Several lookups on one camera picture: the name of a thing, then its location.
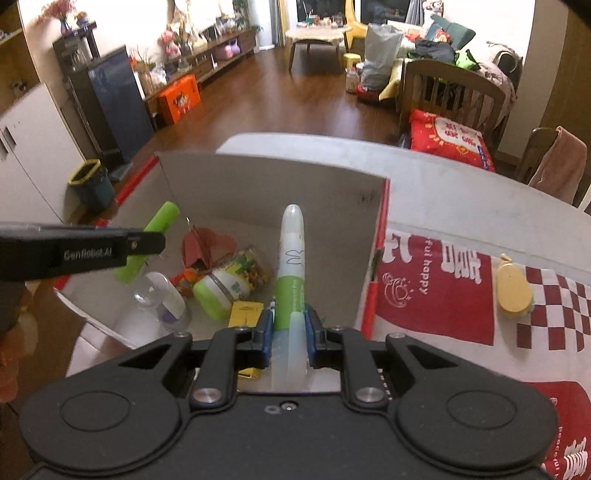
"white cabinet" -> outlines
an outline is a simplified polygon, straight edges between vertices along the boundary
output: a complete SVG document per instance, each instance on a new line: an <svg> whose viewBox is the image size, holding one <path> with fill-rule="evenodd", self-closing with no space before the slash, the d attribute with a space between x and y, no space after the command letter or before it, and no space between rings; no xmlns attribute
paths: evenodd
<svg viewBox="0 0 591 480"><path fill-rule="evenodd" d="M0 221L59 223L0 134Z"/></svg>
<svg viewBox="0 0 591 480"><path fill-rule="evenodd" d="M68 180L84 162L47 86L40 84L0 117L0 133L50 209L65 222L79 205ZM2 175L2 188L7 178Z"/></svg>

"black refrigerator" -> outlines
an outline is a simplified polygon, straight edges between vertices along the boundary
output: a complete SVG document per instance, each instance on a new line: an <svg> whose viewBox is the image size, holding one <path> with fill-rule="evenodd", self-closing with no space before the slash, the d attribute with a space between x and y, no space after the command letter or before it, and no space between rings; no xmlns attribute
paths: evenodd
<svg viewBox="0 0 591 480"><path fill-rule="evenodd" d="M119 181L154 129L125 46L68 72L70 93L109 177Z"/></svg>

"round coffee table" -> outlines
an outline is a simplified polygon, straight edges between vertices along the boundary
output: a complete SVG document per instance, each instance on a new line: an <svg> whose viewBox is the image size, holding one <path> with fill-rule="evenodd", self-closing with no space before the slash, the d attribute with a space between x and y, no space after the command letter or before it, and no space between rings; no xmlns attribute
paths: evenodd
<svg viewBox="0 0 591 480"><path fill-rule="evenodd" d="M291 47L290 51L290 72L291 66L294 63L294 54L296 53L296 46L298 44L307 45L307 52L310 52L310 45L312 44L323 44L332 45L336 49L336 58L339 65L342 65L340 58L340 43L345 40L345 50L349 51L349 45L347 43L346 32L350 31L351 27L342 28L331 28L331 27L295 27L291 28L285 33L286 47Z"/></svg>

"green container lid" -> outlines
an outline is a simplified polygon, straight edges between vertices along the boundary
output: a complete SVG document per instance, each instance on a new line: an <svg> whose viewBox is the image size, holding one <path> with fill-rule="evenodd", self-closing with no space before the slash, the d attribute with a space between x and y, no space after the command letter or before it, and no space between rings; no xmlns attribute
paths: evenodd
<svg viewBox="0 0 591 480"><path fill-rule="evenodd" d="M228 320L232 313L232 305L225 306L216 295L211 291L211 288L217 286L207 277L199 280L193 285L193 295L201 304L201 307L214 320Z"/></svg>

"pink flower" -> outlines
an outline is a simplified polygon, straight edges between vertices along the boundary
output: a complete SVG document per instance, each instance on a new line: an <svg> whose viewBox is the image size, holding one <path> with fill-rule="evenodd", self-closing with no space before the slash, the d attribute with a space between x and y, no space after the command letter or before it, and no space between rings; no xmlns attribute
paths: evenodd
<svg viewBox="0 0 591 480"><path fill-rule="evenodd" d="M160 35L160 40L162 43L169 44L173 40L173 33L170 30L165 31L162 35Z"/></svg>
<svg viewBox="0 0 591 480"><path fill-rule="evenodd" d="M181 54L181 51L177 45L174 43L169 43L166 46L166 54L170 55L171 57L176 57Z"/></svg>

